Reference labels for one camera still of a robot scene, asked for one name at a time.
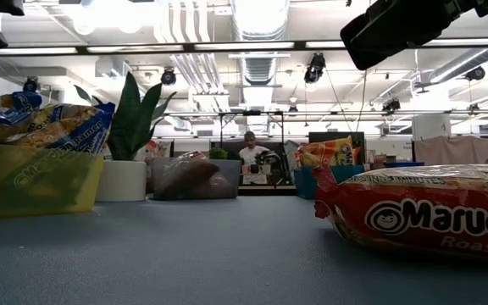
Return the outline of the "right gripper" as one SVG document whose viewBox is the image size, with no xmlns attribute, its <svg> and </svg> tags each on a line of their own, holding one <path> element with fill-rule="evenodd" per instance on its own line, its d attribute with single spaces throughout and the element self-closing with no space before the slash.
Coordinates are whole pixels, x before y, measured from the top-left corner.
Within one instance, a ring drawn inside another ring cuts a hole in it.
<svg viewBox="0 0 488 305">
<path fill-rule="evenodd" d="M 481 0 L 376 0 L 340 30 L 353 63 L 369 69 L 408 46 L 436 39 Z"/>
</svg>

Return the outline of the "white cabinet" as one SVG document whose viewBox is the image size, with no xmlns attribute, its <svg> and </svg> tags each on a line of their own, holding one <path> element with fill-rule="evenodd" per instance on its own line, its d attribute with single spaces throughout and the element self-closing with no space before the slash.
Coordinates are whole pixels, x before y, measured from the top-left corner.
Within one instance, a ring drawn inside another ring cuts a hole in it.
<svg viewBox="0 0 488 305">
<path fill-rule="evenodd" d="M 451 135 L 449 114 L 421 114 L 413 117 L 412 133 L 414 141 L 422 141 L 438 136 Z"/>
</svg>

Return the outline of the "pink hanging cloth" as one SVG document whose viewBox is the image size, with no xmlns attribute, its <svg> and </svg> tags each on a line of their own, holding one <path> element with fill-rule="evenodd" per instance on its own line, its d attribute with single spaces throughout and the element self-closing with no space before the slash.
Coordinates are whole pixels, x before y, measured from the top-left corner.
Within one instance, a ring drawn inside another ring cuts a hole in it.
<svg viewBox="0 0 488 305">
<path fill-rule="evenodd" d="M 484 164 L 488 159 L 488 138 L 437 136 L 413 144 L 416 161 L 425 165 Z"/>
</svg>

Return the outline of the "teal plastic bin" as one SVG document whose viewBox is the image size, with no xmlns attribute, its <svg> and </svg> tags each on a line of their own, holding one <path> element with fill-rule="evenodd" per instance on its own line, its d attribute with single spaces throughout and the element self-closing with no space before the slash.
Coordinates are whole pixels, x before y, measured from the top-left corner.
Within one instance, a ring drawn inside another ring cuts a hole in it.
<svg viewBox="0 0 488 305">
<path fill-rule="evenodd" d="M 336 165 L 330 170 L 338 183 L 350 179 L 354 175 L 364 172 L 362 165 Z M 313 176 L 313 166 L 302 166 L 293 171 L 296 193 L 300 198 L 314 199 L 317 190 L 317 181 Z"/>
</svg>

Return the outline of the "person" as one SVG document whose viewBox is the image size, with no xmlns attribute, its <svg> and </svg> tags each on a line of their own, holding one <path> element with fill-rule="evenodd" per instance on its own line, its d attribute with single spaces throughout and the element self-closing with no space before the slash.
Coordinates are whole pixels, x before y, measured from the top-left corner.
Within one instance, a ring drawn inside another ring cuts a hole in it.
<svg viewBox="0 0 488 305">
<path fill-rule="evenodd" d="M 252 131 L 247 131 L 244 134 L 244 141 L 247 146 L 239 151 L 240 159 L 243 164 L 250 167 L 251 165 L 256 165 L 256 156 L 262 152 L 267 152 L 269 149 L 266 147 L 259 146 L 256 143 L 256 136 Z M 266 185 L 267 177 L 265 175 L 245 175 L 243 177 L 244 185 Z"/>
</svg>

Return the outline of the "grey translucent plastic bin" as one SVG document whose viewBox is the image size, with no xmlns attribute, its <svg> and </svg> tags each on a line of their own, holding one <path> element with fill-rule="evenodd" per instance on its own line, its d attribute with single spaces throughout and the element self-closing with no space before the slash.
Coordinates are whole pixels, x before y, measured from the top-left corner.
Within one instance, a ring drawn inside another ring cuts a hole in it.
<svg viewBox="0 0 488 305">
<path fill-rule="evenodd" d="M 163 174 L 164 167 L 175 158 L 152 158 L 147 161 L 147 190 L 146 194 L 149 199 L 159 199 L 156 194 L 156 186 Z M 238 188 L 241 176 L 241 163 L 235 160 L 209 159 L 213 164 L 219 167 L 221 173 L 236 189 Z M 191 198 L 181 200 L 207 200 L 212 199 L 208 196 L 208 182 L 201 184 L 192 194 Z"/>
</svg>

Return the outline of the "red and white sign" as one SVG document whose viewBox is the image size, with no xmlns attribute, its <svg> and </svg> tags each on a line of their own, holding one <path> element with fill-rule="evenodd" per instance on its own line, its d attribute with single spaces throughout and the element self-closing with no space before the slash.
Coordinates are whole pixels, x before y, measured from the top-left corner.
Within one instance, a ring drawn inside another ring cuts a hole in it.
<svg viewBox="0 0 488 305">
<path fill-rule="evenodd" d="M 135 161 L 147 162 L 152 158 L 169 158 L 173 142 L 151 140 L 135 156 Z"/>
</svg>

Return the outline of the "green plant in white pot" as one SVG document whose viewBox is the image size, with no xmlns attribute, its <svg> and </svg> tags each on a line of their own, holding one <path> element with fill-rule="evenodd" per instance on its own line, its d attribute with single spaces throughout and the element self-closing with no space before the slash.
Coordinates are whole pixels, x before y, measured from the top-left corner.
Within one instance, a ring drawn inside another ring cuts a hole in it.
<svg viewBox="0 0 488 305">
<path fill-rule="evenodd" d="M 155 125 L 164 118 L 169 102 L 161 102 L 163 85 L 158 83 L 144 94 L 129 72 L 112 117 L 107 145 L 110 158 L 103 163 L 97 188 L 97 202 L 141 202 L 147 195 L 147 163 L 137 153 L 153 137 Z"/>
</svg>

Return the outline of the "grey-blue table mat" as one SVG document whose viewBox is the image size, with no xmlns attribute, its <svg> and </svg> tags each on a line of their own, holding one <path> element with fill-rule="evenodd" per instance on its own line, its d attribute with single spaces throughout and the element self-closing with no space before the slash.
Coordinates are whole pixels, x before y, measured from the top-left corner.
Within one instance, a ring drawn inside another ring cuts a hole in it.
<svg viewBox="0 0 488 305">
<path fill-rule="evenodd" d="M 0 220 L 0 304 L 488 305 L 488 262 L 343 241 L 297 197 Z"/>
</svg>

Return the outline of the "yellow translucent plastic bin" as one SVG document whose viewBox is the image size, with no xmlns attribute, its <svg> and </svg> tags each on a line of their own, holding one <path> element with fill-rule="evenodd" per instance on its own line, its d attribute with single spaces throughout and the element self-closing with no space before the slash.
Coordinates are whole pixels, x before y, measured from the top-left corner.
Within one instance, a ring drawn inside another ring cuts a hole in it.
<svg viewBox="0 0 488 305">
<path fill-rule="evenodd" d="M 10 182 L 10 175 L 20 166 L 73 159 L 91 161 L 86 178 L 78 186 L 16 189 Z M 0 145 L 0 219 L 89 212 L 94 206 L 102 170 L 101 154 Z"/>
</svg>

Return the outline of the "silver ceiling air duct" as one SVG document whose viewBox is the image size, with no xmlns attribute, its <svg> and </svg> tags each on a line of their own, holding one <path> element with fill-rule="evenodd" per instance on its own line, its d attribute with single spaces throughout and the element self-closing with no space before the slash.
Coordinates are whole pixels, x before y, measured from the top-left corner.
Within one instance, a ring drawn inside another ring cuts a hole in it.
<svg viewBox="0 0 488 305">
<path fill-rule="evenodd" d="M 290 0 L 230 0 L 234 38 L 240 42 L 286 38 Z M 241 72 L 250 85 L 268 85 L 279 67 L 277 58 L 244 58 Z"/>
</svg>

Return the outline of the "distant black rig frame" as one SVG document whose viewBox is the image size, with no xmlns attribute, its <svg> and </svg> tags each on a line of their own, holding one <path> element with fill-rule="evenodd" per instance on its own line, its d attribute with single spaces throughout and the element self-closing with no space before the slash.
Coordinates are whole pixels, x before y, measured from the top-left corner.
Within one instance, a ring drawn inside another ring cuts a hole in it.
<svg viewBox="0 0 488 305">
<path fill-rule="evenodd" d="M 234 119 L 236 116 L 268 116 L 270 119 L 274 119 L 274 116 L 279 116 L 280 119 L 276 120 L 275 123 L 281 128 L 281 142 L 284 143 L 286 141 L 285 136 L 285 113 L 280 110 L 276 111 L 261 111 L 261 110 L 243 110 L 239 112 L 218 112 L 214 113 L 213 116 L 219 117 L 220 128 L 219 128 L 219 146 L 222 147 L 224 145 L 224 117 L 228 116 L 230 119 Z"/>
</svg>

